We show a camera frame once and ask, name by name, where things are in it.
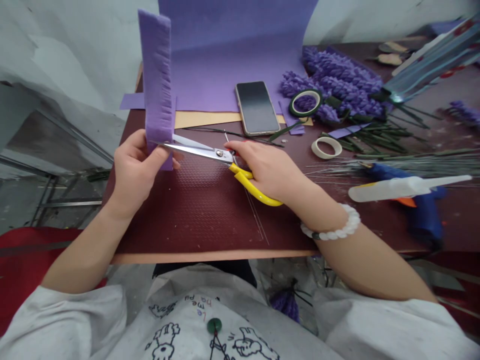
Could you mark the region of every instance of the white shirt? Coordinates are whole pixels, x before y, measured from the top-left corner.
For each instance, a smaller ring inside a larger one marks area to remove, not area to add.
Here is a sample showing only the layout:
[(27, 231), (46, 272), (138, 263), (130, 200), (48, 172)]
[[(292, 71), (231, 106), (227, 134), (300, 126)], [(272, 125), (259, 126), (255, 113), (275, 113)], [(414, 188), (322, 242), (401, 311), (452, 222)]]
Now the white shirt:
[[(119, 285), (76, 295), (39, 286), (0, 340), (0, 359), (480, 359), (438, 304), (320, 289), (313, 305), (318, 337), (244, 280), (198, 264), (157, 277), (127, 327)], [(215, 341), (212, 318), (222, 324)]]

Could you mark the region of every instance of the scissor blade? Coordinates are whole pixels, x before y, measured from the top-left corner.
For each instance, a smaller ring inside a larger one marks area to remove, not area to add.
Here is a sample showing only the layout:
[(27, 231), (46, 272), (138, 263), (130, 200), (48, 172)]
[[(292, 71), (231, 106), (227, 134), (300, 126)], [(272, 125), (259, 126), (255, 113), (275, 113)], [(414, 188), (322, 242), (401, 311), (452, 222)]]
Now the scissor blade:
[(234, 162), (234, 157), (228, 150), (221, 150), (221, 149), (216, 149), (212, 148), (210, 149), (205, 149), (205, 148), (199, 148), (199, 147), (193, 147), (193, 146), (183, 146), (183, 145), (177, 145), (177, 144), (171, 144), (171, 143), (160, 143), (160, 145), (170, 148), (173, 150), (177, 150), (183, 153), (188, 153), (192, 155), (197, 155), (201, 156), (202, 158), (207, 158), (207, 159), (212, 159), (212, 160), (217, 160), (222, 163), (226, 164), (231, 164)]
[(191, 140), (187, 137), (183, 137), (177, 134), (173, 134), (172, 138), (177, 143), (188, 146), (188, 147), (213, 150), (213, 147), (207, 146), (205, 144), (202, 144), (201, 142), (197, 142), (195, 140)]

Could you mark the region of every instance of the scissors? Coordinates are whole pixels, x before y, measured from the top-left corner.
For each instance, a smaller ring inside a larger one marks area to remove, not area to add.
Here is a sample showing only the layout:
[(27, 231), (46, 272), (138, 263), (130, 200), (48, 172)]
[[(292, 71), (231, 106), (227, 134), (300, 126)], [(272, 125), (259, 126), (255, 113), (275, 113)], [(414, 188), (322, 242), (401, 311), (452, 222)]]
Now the scissors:
[(153, 141), (156, 144), (162, 145), (166, 148), (177, 150), (183, 153), (188, 153), (192, 155), (197, 155), (202, 158), (207, 158), (211, 160), (219, 161), (228, 166), (228, 169), (235, 174), (235, 179), (237, 179), (240, 184), (242, 184), (245, 189), (260, 202), (269, 206), (280, 206), (283, 205), (282, 202), (272, 199), (260, 190), (258, 190), (249, 179), (253, 179), (254, 176), (250, 171), (243, 170), (235, 164), (234, 151), (228, 149), (218, 149), (213, 148), (207, 145), (202, 144), (189, 138), (173, 134), (173, 140), (180, 144), (172, 144), (170, 142), (157, 142)]

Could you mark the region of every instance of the white bead bracelet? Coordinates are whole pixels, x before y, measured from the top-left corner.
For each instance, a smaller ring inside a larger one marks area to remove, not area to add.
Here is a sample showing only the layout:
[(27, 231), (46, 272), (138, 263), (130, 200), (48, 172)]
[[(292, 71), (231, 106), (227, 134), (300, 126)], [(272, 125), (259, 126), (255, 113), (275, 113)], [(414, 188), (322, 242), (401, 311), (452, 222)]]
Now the white bead bracelet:
[(329, 231), (329, 232), (314, 232), (310, 230), (303, 222), (300, 225), (301, 231), (309, 238), (315, 240), (337, 240), (343, 239), (348, 235), (352, 235), (360, 224), (360, 215), (353, 207), (347, 204), (340, 204), (348, 214), (348, 220), (346, 225), (341, 230)]

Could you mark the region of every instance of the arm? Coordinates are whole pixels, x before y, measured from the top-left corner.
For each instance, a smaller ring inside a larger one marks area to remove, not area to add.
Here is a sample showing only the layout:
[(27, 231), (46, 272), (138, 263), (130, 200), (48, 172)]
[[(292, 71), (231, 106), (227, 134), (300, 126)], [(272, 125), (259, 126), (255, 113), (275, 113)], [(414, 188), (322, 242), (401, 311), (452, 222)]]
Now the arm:
[[(342, 229), (345, 210), (321, 187), (310, 181), (282, 150), (255, 142), (230, 141), (250, 166), (254, 185), (264, 194), (285, 203), (316, 232)], [(353, 290), (385, 300), (437, 300), (417, 273), (392, 248), (360, 224), (353, 235), (337, 240), (317, 240), (331, 268)]]
[[(41, 285), (67, 294), (92, 290), (100, 282), (130, 221), (149, 196), (169, 152), (147, 153), (145, 130), (134, 132), (115, 151), (115, 189), (92, 222), (55, 260)], [(180, 164), (173, 159), (173, 167)]]

